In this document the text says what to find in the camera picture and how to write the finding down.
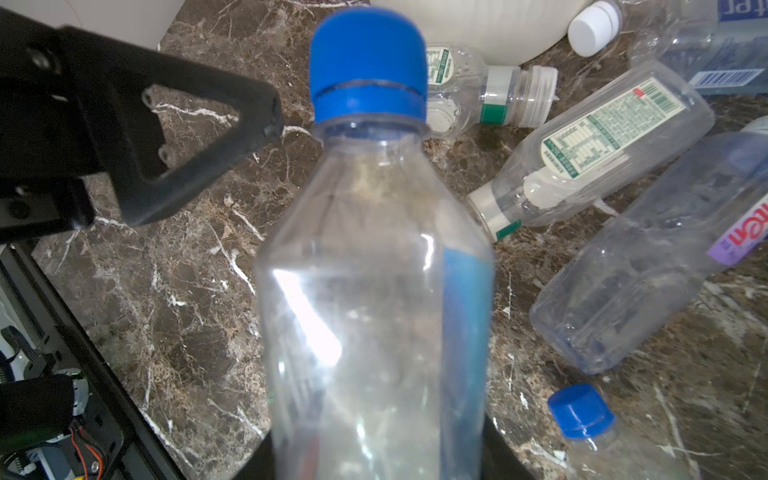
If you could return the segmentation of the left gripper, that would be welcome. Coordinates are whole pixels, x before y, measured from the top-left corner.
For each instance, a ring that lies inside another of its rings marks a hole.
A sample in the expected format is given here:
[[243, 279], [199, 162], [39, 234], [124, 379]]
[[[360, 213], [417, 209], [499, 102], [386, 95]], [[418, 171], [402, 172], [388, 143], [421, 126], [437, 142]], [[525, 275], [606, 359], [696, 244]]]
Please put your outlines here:
[[[159, 156], [140, 145], [162, 127], [154, 113], [139, 119], [132, 109], [152, 86], [226, 104], [238, 121], [181, 166], [147, 173]], [[279, 141], [283, 126], [278, 90], [267, 82], [1, 10], [4, 243], [89, 227], [95, 211], [84, 180], [105, 172], [127, 225], [166, 219]]]

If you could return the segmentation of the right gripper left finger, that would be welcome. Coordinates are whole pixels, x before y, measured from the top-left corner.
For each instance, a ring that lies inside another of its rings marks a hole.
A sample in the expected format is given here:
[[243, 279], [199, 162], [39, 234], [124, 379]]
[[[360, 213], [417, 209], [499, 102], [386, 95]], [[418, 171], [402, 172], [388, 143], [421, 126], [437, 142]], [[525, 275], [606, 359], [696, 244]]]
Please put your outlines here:
[[272, 432], [269, 431], [256, 451], [242, 468], [233, 476], [233, 480], [275, 480], [276, 464]]

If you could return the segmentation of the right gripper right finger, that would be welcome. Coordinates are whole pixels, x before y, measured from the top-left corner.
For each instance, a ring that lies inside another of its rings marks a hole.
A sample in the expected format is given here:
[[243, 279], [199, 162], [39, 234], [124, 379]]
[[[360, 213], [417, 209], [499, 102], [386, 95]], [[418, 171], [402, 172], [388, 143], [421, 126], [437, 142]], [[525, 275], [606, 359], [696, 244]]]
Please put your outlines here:
[[489, 416], [483, 426], [482, 480], [534, 480]]

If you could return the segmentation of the Pepsi bottle blue cap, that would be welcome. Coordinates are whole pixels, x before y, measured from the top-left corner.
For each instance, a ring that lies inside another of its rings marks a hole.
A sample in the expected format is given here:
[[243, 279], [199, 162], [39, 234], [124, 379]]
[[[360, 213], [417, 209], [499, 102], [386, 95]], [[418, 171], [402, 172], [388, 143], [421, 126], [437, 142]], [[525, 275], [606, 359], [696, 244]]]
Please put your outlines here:
[[624, 427], [589, 384], [569, 386], [547, 400], [567, 441], [568, 479], [689, 479], [685, 463]]

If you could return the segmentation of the clear bottle blue cap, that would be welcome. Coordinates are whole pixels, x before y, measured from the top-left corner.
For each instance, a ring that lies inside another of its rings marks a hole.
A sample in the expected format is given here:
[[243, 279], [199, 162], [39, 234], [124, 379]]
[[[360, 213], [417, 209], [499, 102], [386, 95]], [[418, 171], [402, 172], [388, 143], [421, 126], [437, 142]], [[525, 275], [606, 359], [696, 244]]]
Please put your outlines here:
[[312, 38], [323, 154], [255, 265], [280, 479], [481, 475], [494, 255], [425, 152], [427, 79], [394, 11]]

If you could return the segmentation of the clear bottle pale green cap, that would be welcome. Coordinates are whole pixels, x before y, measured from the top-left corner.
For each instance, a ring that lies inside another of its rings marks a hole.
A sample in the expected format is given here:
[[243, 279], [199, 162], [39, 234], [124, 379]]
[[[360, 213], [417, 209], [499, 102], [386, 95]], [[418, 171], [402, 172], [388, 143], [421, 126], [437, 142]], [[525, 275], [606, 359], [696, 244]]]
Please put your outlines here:
[[644, 62], [529, 134], [466, 204], [493, 242], [567, 220], [678, 157], [715, 120], [686, 80]]

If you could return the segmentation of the clear bottle purple label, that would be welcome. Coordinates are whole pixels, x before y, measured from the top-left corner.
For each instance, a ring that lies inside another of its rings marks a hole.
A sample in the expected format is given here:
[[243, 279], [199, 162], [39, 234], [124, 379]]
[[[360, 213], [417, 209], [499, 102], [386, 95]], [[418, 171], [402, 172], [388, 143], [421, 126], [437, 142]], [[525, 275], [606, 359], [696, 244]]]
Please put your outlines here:
[[546, 285], [533, 327], [571, 365], [617, 365], [767, 237], [767, 120], [674, 161]]

